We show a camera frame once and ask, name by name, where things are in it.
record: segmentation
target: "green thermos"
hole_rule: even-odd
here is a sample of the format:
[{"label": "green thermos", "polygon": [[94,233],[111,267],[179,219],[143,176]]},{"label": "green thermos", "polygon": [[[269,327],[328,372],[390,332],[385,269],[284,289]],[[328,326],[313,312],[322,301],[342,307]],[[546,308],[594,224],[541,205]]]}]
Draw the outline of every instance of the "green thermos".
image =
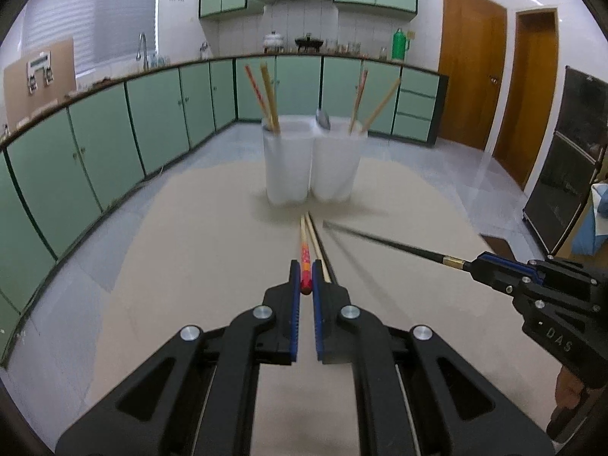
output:
[{"label": "green thermos", "polygon": [[397,29],[397,32],[393,35],[393,59],[405,60],[405,34],[401,28]]}]

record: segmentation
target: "gray tile floor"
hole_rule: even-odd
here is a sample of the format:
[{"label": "gray tile floor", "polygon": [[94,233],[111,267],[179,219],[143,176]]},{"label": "gray tile floor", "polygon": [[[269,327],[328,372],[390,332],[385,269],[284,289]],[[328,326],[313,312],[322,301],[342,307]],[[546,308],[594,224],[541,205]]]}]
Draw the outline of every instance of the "gray tile floor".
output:
[{"label": "gray tile floor", "polygon": [[[521,219],[525,196],[489,155],[441,139],[430,149],[370,138],[364,156],[396,161],[416,171],[478,232],[505,238],[518,260],[542,258]],[[87,392],[103,307],[154,196],[176,173],[262,159],[259,127],[231,127],[145,183],[58,272],[17,338],[7,370],[0,368],[14,402],[50,448],[89,407]]]}]

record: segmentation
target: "bamboo chopstick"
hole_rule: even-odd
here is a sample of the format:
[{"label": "bamboo chopstick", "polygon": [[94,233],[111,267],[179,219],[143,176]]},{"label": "bamboo chopstick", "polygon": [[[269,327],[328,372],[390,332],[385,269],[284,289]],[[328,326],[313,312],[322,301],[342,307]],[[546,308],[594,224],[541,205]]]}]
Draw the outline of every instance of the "bamboo chopstick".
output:
[{"label": "bamboo chopstick", "polygon": [[308,227],[308,232],[310,233],[310,239],[312,240],[312,246],[314,247],[314,253],[317,256],[317,259],[321,261],[321,269],[323,270],[323,279],[326,283],[331,282],[331,278],[329,277],[329,271],[327,270],[327,265],[325,264],[325,259],[323,259],[323,253],[321,252],[321,247],[318,244],[317,235],[314,232],[314,228],[312,228],[312,221],[310,219],[310,215],[306,213],[306,226]]},{"label": "bamboo chopstick", "polygon": [[366,120],[365,124],[363,125],[363,128],[361,129],[361,133],[367,132],[367,130],[370,129],[370,127],[372,126],[372,123],[374,122],[374,120],[376,120],[376,117],[380,114],[382,109],[384,109],[384,107],[386,106],[386,103],[388,103],[388,100],[393,95],[393,93],[397,90],[397,87],[399,87],[400,83],[401,83],[401,78],[398,77],[397,80],[394,82],[393,86],[388,91],[388,94],[384,97],[384,99],[380,102],[378,107],[374,110],[374,112]]},{"label": "bamboo chopstick", "polygon": [[260,63],[260,71],[262,72],[262,78],[264,79],[264,88],[266,89],[266,96],[268,97],[268,108],[270,108],[270,116],[274,125],[274,133],[278,135],[281,133],[281,126],[279,125],[279,115],[277,114],[277,102],[274,98],[274,91],[270,82],[270,74],[268,73],[268,65],[262,62]]},{"label": "bamboo chopstick", "polygon": [[249,77],[249,82],[251,82],[251,87],[253,87],[253,92],[255,92],[255,97],[258,100],[258,105],[260,105],[260,109],[262,110],[262,115],[264,115],[264,120],[266,120],[266,124],[274,132],[274,126],[272,125],[272,121],[270,116],[268,115],[268,109],[266,108],[266,103],[264,102],[264,98],[262,97],[262,93],[258,87],[258,84],[253,78],[253,74],[251,73],[251,67],[249,65],[245,65],[245,72],[247,72],[247,77]]},{"label": "bamboo chopstick", "polygon": [[348,134],[353,133],[355,127],[355,121],[357,121],[357,113],[359,113],[359,105],[361,104],[361,97],[363,96],[363,90],[366,87],[367,80],[367,68],[364,69],[363,75],[361,76],[361,82],[357,88],[357,96],[355,97],[355,106],[353,107],[353,114],[350,117],[350,127],[348,127]]}]

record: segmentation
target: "metal screw cap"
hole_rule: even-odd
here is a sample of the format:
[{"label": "metal screw cap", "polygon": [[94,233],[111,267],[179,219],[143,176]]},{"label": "metal screw cap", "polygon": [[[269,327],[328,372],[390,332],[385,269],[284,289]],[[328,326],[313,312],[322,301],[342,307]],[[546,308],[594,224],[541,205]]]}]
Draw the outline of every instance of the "metal screw cap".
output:
[{"label": "metal screw cap", "polygon": [[355,307],[355,305],[345,305],[344,307],[342,307],[340,309],[340,314],[344,318],[352,319],[352,318],[357,318],[358,316],[360,316],[361,310],[359,310],[359,307]]},{"label": "metal screw cap", "polygon": [[201,335],[201,330],[196,326],[186,326],[179,332],[179,336],[184,341],[194,341]]},{"label": "metal screw cap", "polygon": [[272,315],[272,309],[267,305],[258,305],[253,309],[253,316],[259,319],[265,319]]},{"label": "metal screw cap", "polygon": [[414,338],[419,339],[421,341],[426,341],[431,339],[433,336],[433,330],[428,326],[416,326],[414,327]]}]

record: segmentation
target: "window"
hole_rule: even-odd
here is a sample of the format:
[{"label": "window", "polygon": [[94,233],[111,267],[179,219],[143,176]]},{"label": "window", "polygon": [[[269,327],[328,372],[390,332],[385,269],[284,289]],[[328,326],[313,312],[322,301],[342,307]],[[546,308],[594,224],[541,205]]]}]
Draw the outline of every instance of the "window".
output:
[{"label": "window", "polygon": [[102,64],[135,58],[139,33],[156,48],[156,0],[29,0],[23,27],[24,52],[74,38],[77,74]]}]

